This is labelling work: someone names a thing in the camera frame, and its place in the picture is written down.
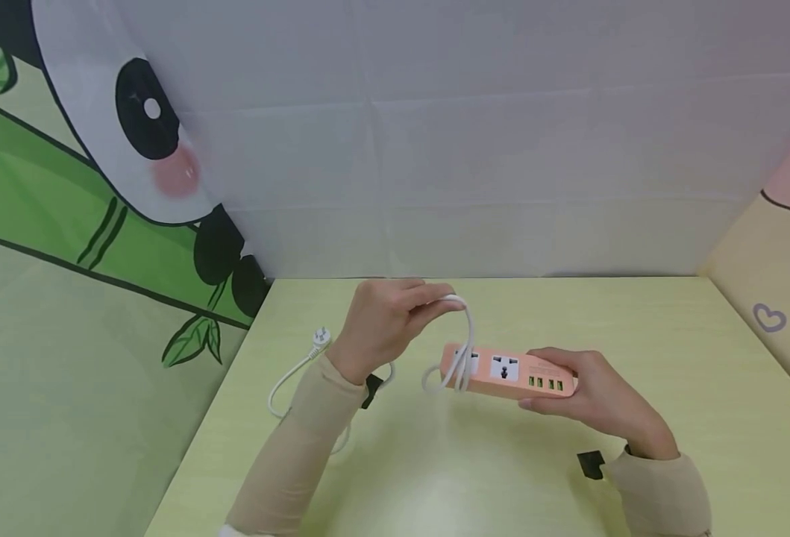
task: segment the white backdrop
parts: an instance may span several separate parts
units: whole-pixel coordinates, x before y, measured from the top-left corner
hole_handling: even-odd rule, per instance
[[[790,149],[790,0],[117,0],[266,273],[683,274]]]

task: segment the person's left hand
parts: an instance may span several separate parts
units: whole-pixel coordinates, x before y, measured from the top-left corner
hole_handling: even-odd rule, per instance
[[[441,301],[454,289],[421,279],[371,279],[359,284],[338,338],[326,356],[356,385],[374,369],[404,354],[410,342],[435,318],[462,311],[456,301]]]

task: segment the heart outline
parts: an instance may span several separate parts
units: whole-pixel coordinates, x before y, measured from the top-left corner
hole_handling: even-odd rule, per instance
[[[770,318],[777,318],[778,322],[776,324],[767,324],[762,320],[763,313],[765,317],[768,318],[768,320]],[[753,318],[756,319],[756,323],[758,323],[759,327],[761,327],[767,333],[780,332],[780,330],[785,328],[786,324],[789,322],[789,318],[786,318],[786,314],[784,312],[772,310],[767,304],[762,303],[758,303],[753,306]]]

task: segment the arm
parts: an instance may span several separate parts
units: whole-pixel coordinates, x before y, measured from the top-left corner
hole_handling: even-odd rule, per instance
[[[520,407],[576,419],[627,440],[606,465],[621,494],[634,537],[707,537],[711,504],[693,460],[678,451],[664,418],[598,352],[536,349],[530,354],[574,371],[577,391],[568,399],[520,401]]]
[[[338,339],[299,381],[286,417],[242,483],[221,537],[299,531],[334,442],[366,399],[365,379],[402,355],[435,318],[463,306],[438,301],[451,285],[368,280],[356,289]]]

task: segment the panda illustration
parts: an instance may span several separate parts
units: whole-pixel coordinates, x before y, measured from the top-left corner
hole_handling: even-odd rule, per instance
[[[263,272],[208,190],[189,137],[144,53],[107,1],[0,0],[0,49],[43,71],[63,117],[130,210],[152,224],[197,222],[195,270],[232,277],[236,304],[257,315]]]

